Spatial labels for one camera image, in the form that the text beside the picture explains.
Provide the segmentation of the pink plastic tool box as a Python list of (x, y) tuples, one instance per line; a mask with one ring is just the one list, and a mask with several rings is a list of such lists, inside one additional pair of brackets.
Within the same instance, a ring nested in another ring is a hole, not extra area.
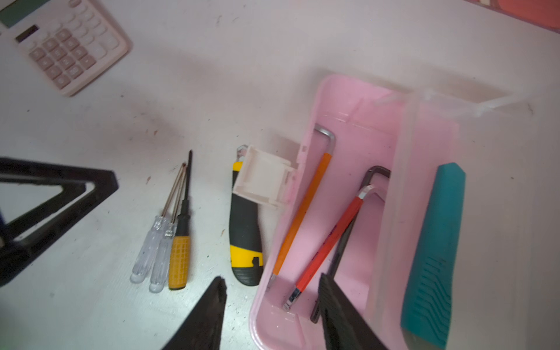
[[(270, 290), (282, 242), (335, 134), (331, 162)], [(321, 243), (373, 177), (335, 280), (390, 349), (437, 169), (466, 174), (452, 284), (449, 349), (559, 348), (559, 86), (480, 104), (433, 90), (400, 93), (332, 75), (319, 86), (295, 161), (250, 147), (233, 192), (278, 209), (274, 243), (249, 315), (261, 349), (323, 349), (310, 320), (313, 278), (282, 308)]]

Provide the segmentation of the black yellow utility knife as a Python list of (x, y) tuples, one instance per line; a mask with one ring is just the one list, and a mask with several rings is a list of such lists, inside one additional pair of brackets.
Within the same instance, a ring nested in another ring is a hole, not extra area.
[(258, 286), (264, 259), (258, 205), (232, 193), (229, 219), (230, 264), (243, 285)]

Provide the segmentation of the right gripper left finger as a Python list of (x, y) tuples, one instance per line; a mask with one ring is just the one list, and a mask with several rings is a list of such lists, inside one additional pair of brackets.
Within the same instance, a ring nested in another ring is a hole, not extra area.
[(219, 349), (227, 301), (223, 277), (215, 277), (163, 349)]

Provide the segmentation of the orange sleeve hex key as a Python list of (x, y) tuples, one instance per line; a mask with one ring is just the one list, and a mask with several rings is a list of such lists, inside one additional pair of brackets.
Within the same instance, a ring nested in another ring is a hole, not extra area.
[(320, 124), (315, 124), (314, 130), (326, 137), (328, 137), (329, 141), (328, 141), (328, 147), (326, 149), (326, 151), (323, 153), (322, 158), (319, 162), (319, 165), (316, 168), (316, 171), (314, 172), (313, 178), (305, 192), (305, 195), (302, 199), (302, 201), (300, 202), (300, 206), (298, 207), (295, 216), (293, 218), (293, 221), (291, 223), (291, 226), (289, 228), (289, 230), (287, 231), (287, 235), (285, 236), (278, 257), (276, 259), (274, 268), (273, 268), (273, 272), (271, 274), (271, 278), (268, 281), (267, 290), (270, 290), (270, 288), (272, 287), (272, 285), (274, 284), (274, 281), (276, 280), (276, 278), (278, 277), (281, 268), (284, 265), (284, 261), (287, 258), (287, 255), (290, 251), (290, 248), (295, 240), (295, 237), (300, 229), (300, 226), (303, 223), (303, 220), (305, 219), (306, 213), (309, 210), (309, 207), (314, 199), (314, 196), (316, 194), (316, 191), (318, 190), (322, 179), (326, 173), (326, 170), (328, 169), (328, 166), (331, 162), (332, 156), (333, 156), (333, 151), (335, 149), (335, 145), (336, 145), (336, 138), (335, 138), (335, 134), (330, 131), (329, 129), (325, 128), (324, 126), (320, 125)]

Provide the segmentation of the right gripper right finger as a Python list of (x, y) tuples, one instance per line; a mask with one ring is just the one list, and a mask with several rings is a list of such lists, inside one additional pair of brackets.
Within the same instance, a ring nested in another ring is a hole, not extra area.
[(319, 310), (326, 349), (386, 349), (334, 278), (319, 280)]

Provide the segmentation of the clear handle screwdriver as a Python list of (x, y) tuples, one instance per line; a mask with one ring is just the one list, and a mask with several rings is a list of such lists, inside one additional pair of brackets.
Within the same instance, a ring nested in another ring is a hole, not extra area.
[(174, 192), (174, 208), (172, 211), (171, 221), (166, 226), (165, 233), (163, 234), (163, 238), (160, 240), (157, 255), (155, 257), (149, 286), (149, 291), (151, 293), (160, 293), (166, 286), (166, 282), (169, 278), (169, 264), (172, 253), (171, 248), (176, 233), (176, 219), (181, 207), (182, 191), (184, 190), (184, 186), (185, 175), (182, 174), (179, 176), (176, 190)]
[(169, 207), (176, 195), (176, 191), (179, 186), (179, 181), (182, 179), (182, 174), (184, 173), (185, 167), (186, 167), (186, 163), (183, 163), (179, 167), (179, 172), (176, 175), (176, 179), (172, 185), (166, 203), (163, 206), (163, 210), (161, 214), (155, 217), (154, 223), (144, 239), (143, 245), (141, 247), (140, 252), (137, 255), (130, 276), (130, 281), (133, 284), (142, 283), (146, 279), (151, 268), (153, 267), (153, 264), (155, 262), (155, 257), (157, 255), (157, 249), (159, 248), (160, 245), (160, 240), (163, 238), (164, 230), (170, 223), (170, 220), (167, 217)]

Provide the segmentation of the pink calculator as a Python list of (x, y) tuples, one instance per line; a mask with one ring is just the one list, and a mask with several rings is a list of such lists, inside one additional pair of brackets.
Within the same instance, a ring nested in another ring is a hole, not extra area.
[(101, 1), (2, 1), (1, 37), (68, 97), (131, 49), (131, 41)]

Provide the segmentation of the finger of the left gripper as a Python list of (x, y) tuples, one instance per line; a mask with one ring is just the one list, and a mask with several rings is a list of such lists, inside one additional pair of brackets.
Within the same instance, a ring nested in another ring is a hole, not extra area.
[(61, 192), (16, 219), (1, 220), (1, 286), (9, 284), (119, 188), (115, 172), (14, 158), (1, 159), (1, 182)]

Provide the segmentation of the yellow handle screwdriver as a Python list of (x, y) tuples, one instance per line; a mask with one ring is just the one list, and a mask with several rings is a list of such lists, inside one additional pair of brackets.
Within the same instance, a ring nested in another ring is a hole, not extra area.
[(176, 233), (172, 243), (169, 264), (169, 289), (181, 290), (186, 287), (190, 266), (190, 180), (192, 173), (192, 150), (188, 154), (185, 181), (181, 192), (181, 206), (176, 219)]

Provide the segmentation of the teal utility knife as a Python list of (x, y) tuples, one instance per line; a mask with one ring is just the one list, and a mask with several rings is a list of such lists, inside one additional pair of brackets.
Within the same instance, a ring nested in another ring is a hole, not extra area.
[(465, 180), (456, 163), (437, 168), (403, 300), (400, 326), (408, 349), (446, 348)]

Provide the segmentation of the red sleeve hex key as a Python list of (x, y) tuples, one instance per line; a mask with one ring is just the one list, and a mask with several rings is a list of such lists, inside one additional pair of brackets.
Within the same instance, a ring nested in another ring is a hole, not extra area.
[(344, 234), (345, 230), (350, 225), (352, 220), (357, 216), (360, 208), (365, 201), (365, 198), (368, 195), (375, 193), (376, 191), (376, 185), (366, 185), (353, 198), (345, 212), (341, 215), (338, 222), (332, 228), (331, 232), (329, 232), (325, 240), (322, 242), (322, 245), (316, 251), (315, 255), (296, 281), (293, 292), (282, 306), (284, 310), (289, 311), (296, 300), (299, 299), (301, 293), (306, 290), (306, 287), (308, 287), (314, 275), (317, 273), (317, 271), (319, 271), (319, 268), (321, 267), (327, 256), (330, 254), (331, 250)]

